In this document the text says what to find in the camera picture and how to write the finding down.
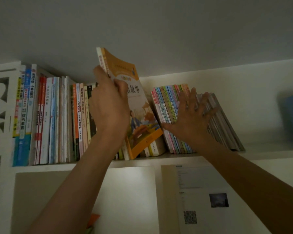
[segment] yellow book cover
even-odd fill
[[[97,48],[97,52],[100,64],[109,77],[112,80],[123,80],[128,84],[130,127],[125,141],[130,159],[134,159],[159,138],[163,131],[144,94],[135,65],[116,58],[105,48]]]

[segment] hand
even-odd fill
[[[178,139],[186,142],[196,151],[202,146],[207,146],[213,139],[207,132],[207,125],[218,108],[214,108],[203,115],[208,97],[209,93],[205,93],[199,103],[199,107],[196,109],[195,88],[191,90],[188,107],[184,92],[180,92],[177,122],[175,124],[162,123],[164,129],[173,133]]]
[[[128,85],[118,79],[113,82],[100,66],[95,67],[93,72],[98,82],[88,101],[98,129],[93,138],[99,138],[100,144],[111,149],[115,156],[129,127]]]

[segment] gray ceiling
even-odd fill
[[[0,63],[91,81],[96,47],[140,76],[293,58],[293,0],[0,0]]]

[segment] bookshelf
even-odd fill
[[[12,92],[16,90],[16,83],[13,73],[19,65],[20,62],[0,65],[0,74],[11,80],[5,106],[6,125],[11,125],[10,118],[14,114],[15,93]],[[293,158],[293,142],[283,128],[278,107],[282,97],[293,94],[293,60],[141,77],[140,80],[146,93],[150,93],[154,86],[180,83],[196,87],[197,92],[214,92],[246,148],[245,153],[240,153],[242,156],[251,161]],[[11,127],[7,126],[0,136],[0,233],[11,231],[13,194],[18,174],[28,173],[28,176],[34,176],[37,172],[52,172],[56,176],[57,172],[69,172],[75,166],[74,163],[70,163],[11,167],[10,146],[7,146],[10,138]],[[179,164],[208,165],[208,162],[199,154],[165,153],[159,157],[112,161],[109,167],[154,167],[159,233],[166,233],[161,167]]]

